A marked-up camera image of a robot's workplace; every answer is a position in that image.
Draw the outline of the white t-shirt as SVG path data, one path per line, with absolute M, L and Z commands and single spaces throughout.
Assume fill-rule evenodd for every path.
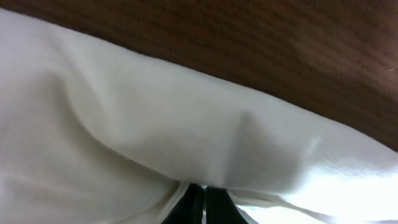
M 2 223 L 160 223 L 190 183 L 252 222 L 397 222 L 397 153 L 372 138 L 1 11 Z

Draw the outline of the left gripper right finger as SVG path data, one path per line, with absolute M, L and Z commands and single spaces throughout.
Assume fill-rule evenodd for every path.
M 248 224 L 226 189 L 207 187 L 205 205 L 207 224 Z

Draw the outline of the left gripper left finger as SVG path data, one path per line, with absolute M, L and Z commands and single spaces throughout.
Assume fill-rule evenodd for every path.
M 205 190 L 190 184 L 183 197 L 161 224 L 202 224 Z

